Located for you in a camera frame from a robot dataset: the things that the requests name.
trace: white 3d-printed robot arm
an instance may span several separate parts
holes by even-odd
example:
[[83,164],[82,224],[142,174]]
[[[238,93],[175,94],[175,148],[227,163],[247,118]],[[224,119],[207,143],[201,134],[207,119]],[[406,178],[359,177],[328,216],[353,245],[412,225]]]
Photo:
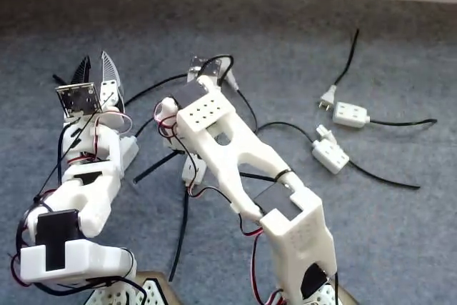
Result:
[[[166,122],[170,127],[172,116],[176,115],[176,127],[164,129],[164,132],[177,134],[189,151],[198,154],[208,164],[218,180],[220,191],[230,200],[236,213],[262,225],[271,242],[278,287],[283,289],[288,304],[302,305],[305,298],[312,295],[306,293],[306,282],[316,280],[316,275],[308,274],[309,279],[306,278],[308,271],[312,274],[318,267],[325,273],[324,280],[313,285],[312,293],[325,283],[326,277],[336,273],[333,237],[326,227],[322,201],[303,185],[274,149],[261,142],[248,128],[207,76],[200,76],[195,82],[204,88],[203,96],[196,96],[192,102],[187,97],[190,104],[185,106],[180,104],[177,96],[166,98],[161,102],[157,119],[171,118]],[[215,133],[221,132],[230,140],[225,146],[214,139]],[[168,142],[174,149],[183,148],[175,139],[170,138]],[[291,219],[278,209],[263,213],[243,189],[239,164],[250,164],[277,179],[291,191],[286,196],[299,213]]]
[[[105,62],[112,61],[106,53],[102,57],[105,77]],[[118,114],[122,110],[117,106],[124,105],[119,99],[117,71],[115,75],[116,78],[102,82],[102,112],[94,116],[83,114],[65,131],[62,151],[72,146],[66,155],[70,167],[62,177],[62,185],[43,200],[52,212],[39,206],[26,219],[30,238],[36,245],[21,249],[21,279],[25,282],[135,277],[136,261],[130,251],[86,239],[101,233],[111,213],[111,202],[121,188],[124,171],[138,153],[136,138],[121,138],[117,131],[124,124],[125,115]],[[108,104],[106,100],[111,98],[115,101]],[[87,156],[92,156],[90,163]],[[62,221],[68,221],[68,225],[63,226]]]

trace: gray carpet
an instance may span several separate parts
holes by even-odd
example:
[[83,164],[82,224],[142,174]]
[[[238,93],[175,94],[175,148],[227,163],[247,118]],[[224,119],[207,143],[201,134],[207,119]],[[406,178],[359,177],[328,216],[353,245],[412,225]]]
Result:
[[[0,5],[1,303],[80,304],[86,297],[53,299],[21,289],[9,276],[6,254],[14,250],[19,217],[56,161],[62,113],[51,75],[70,77],[89,54],[93,80],[100,80],[102,49],[115,61],[127,98],[185,71],[192,54],[231,53],[235,75],[261,123],[291,121],[310,132],[322,123],[364,168],[422,185],[417,192],[397,189],[349,166],[334,176],[311,157],[307,140],[296,132],[272,129],[261,135],[322,197],[341,284],[362,304],[455,302],[457,6],[368,0],[0,0]],[[349,130],[317,109],[316,100],[346,63],[357,26],[356,55],[337,99],[368,108],[376,119],[432,116],[438,124]],[[128,108],[136,127],[172,88],[164,86]],[[225,93],[251,123],[240,98],[230,89]],[[153,127],[139,143],[128,180],[168,153]],[[132,249],[141,270],[167,273],[181,221],[182,163],[176,158],[136,188],[124,182],[98,241]],[[207,184],[213,180],[206,177]],[[265,186],[246,181],[252,196]],[[265,238],[260,242],[258,282],[266,299],[274,275]],[[191,200],[173,283],[184,303],[255,304],[248,281],[251,244],[217,194]]]

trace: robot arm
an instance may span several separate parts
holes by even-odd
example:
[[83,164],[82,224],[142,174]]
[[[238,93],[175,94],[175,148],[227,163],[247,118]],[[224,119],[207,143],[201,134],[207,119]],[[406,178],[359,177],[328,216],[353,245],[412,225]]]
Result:
[[36,207],[26,218],[35,245],[21,249],[25,282],[135,276],[136,261],[130,251],[86,239],[101,233],[124,171],[138,153],[135,137],[120,137],[119,129],[129,117],[124,115],[119,74],[105,52],[102,60],[100,100],[94,84],[86,82],[88,58],[75,73],[84,74],[79,81],[85,82],[57,89],[66,113],[65,125],[71,125],[61,147],[67,151],[70,167],[62,185],[42,200],[45,206]]
[[[233,211],[263,227],[273,250],[278,287],[288,304],[302,305],[336,273],[333,237],[326,227],[322,200],[273,148],[258,139],[207,76],[164,99],[156,120],[172,148],[185,146],[207,163]],[[220,133],[225,133],[229,144],[215,140]],[[243,189],[239,164],[266,172],[280,190],[267,189],[251,199]],[[267,198],[273,200],[269,209],[261,205]]]

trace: electrical plug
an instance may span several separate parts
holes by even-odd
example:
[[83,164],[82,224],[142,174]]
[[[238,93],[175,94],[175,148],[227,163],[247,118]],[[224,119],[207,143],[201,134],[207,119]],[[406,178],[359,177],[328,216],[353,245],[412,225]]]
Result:
[[367,110],[353,104],[338,102],[333,111],[333,122],[341,125],[361,128],[369,123],[370,117]]
[[349,156],[343,149],[328,139],[314,141],[312,154],[333,174],[337,174],[349,162]]
[[321,96],[319,107],[325,107],[326,111],[332,108],[335,104],[335,91],[336,85],[331,85],[328,91]]
[[316,131],[318,135],[321,137],[321,139],[327,139],[331,143],[338,144],[336,142],[335,136],[331,133],[331,130],[328,130],[324,125],[320,124],[317,128]]

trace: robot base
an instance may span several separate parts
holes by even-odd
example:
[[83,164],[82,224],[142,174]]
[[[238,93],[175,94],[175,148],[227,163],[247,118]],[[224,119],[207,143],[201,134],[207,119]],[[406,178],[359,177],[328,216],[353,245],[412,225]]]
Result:
[[[141,287],[147,294],[145,304],[171,305],[167,302],[158,279],[147,279]],[[134,287],[126,284],[114,284],[111,287],[92,292],[84,305],[141,305],[142,301],[143,294],[141,292],[136,293]]]

